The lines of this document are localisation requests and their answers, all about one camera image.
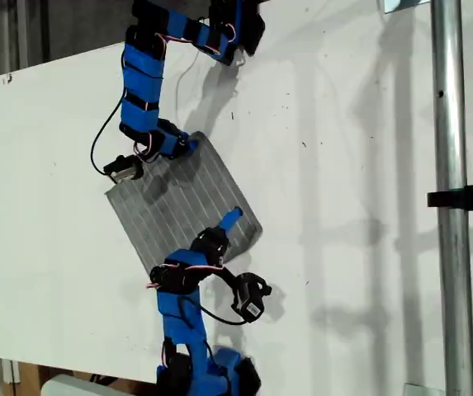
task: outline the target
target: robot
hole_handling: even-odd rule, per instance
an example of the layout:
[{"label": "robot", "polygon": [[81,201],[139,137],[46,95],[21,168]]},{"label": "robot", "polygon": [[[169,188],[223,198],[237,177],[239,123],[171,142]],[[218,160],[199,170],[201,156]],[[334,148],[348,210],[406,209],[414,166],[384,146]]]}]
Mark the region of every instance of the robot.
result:
[{"label": "robot", "polygon": [[194,151],[197,142],[169,120],[159,118],[159,96],[169,41],[192,44],[218,62],[229,65],[237,49],[254,55],[265,30],[258,13],[261,0],[212,0],[210,25],[194,21],[146,0],[135,0],[132,8],[137,25],[126,32],[121,57],[124,91],[121,100],[99,131],[121,105],[119,129],[134,142],[134,154],[120,155],[101,171],[115,183],[143,176],[143,164],[159,155],[175,159]]},{"label": "robot", "polygon": [[[252,323],[264,312],[263,297],[272,293],[267,282],[246,272],[234,276],[223,257],[229,246],[227,233],[242,216],[234,208],[214,228],[202,231],[190,249],[170,254],[164,264],[150,272],[149,287],[157,288],[158,311],[163,315],[162,364],[157,369],[158,394],[173,396],[253,396],[261,381],[249,358],[229,348],[213,354],[207,340],[201,311],[228,325]],[[233,291],[231,305],[243,320],[230,322],[201,306],[199,283],[217,275]],[[188,355],[178,353],[184,344]]]}]

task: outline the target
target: white label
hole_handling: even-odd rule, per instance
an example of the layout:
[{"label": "white label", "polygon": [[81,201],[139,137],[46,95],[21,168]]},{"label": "white label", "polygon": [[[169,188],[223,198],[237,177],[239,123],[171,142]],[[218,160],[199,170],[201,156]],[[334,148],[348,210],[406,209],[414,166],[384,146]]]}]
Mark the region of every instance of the white label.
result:
[{"label": "white label", "polygon": [[251,314],[253,314],[253,316],[258,316],[260,314],[260,309],[258,309],[258,307],[253,303],[249,303],[249,305],[247,306],[247,310]]}]

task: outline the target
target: gray textured pad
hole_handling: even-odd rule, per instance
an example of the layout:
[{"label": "gray textured pad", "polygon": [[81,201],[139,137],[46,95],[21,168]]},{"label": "gray textured pad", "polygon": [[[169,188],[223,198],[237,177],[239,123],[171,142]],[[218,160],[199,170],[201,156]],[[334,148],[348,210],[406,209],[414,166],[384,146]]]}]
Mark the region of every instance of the gray textured pad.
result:
[{"label": "gray textured pad", "polygon": [[206,227],[218,224],[235,206],[244,216],[229,233],[229,261],[247,251],[262,233],[262,226],[230,176],[208,138],[199,141],[192,156],[145,165],[144,176],[124,181],[107,192],[131,243],[149,271],[179,248],[189,248]]}]

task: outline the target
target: silver pipe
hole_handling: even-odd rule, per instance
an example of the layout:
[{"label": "silver pipe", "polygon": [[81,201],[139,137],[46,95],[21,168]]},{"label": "silver pipe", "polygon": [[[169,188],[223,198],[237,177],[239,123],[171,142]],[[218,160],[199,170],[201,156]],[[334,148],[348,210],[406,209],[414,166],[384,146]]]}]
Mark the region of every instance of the silver pipe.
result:
[{"label": "silver pipe", "polygon": [[[438,191],[467,184],[461,0],[431,0]],[[447,396],[473,396],[469,219],[438,209]]]}]

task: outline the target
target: black cable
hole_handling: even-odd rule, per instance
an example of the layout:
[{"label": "black cable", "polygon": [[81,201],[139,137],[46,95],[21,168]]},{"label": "black cable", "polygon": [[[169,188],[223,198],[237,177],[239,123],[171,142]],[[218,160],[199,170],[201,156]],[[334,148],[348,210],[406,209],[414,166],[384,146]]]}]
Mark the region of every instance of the black cable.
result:
[{"label": "black cable", "polygon": [[[122,55],[121,55],[121,68],[124,69],[124,51],[122,51]],[[91,152],[89,154],[89,158],[91,159],[91,164],[93,165],[93,168],[98,172],[100,173],[101,175],[103,176],[109,176],[107,174],[105,174],[103,171],[101,171],[98,166],[95,164],[95,159],[94,159],[94,153],[95,153],[95,146],[97,145],[97,141],[98,139],[101,137],[101,134],[102,134],[102,131],[106,128],[106,126],[108,125],[108,123],[110,122],[111,118],[115,115],[115,113],[117,113],[117,110],[119,109],[119,106],[121,105],[122,103],[122,98],[124,97],[124,95],[126,94],[126,88],[124,88],[122,90],[122,94],[121,94],[121,99],[119,100],[119,102],[116,104],[115,108],[113,109],[113,111],[111,112],[111,114],[107,117],[107,120],[104,122],[104,124],[102,125],[102,127],[100,128],[100,130],[98,131],[97,133],[97,136],[95,136],[95,139],[93,140],[93,143],[91,145]]]},{"label": "black cable", "polygon": [[242,322],[231,322],[230,320],[226,320],[226,319],[223,319],[223,318],[220,318],[219,316],[216,316],[214,315],[211,311],[209,311],[207,308],[203,307],[201,304],[198,304],[196,301],[194,301],[193,299],[190,299],[189,297],[186,297],[186,296],[180,296],[178,298],[178,301],[180,302],[181,300],[187,300],[188,302],[194,304],[197,308],[199,308],[201,311],[203,311],[205,314],[209,315],[211,318],[217,320],[218,322],[222,322],[224,324],[228,324],[230,326],[242,326],[244,324],[247,323],[246,320],[242,321]]}]

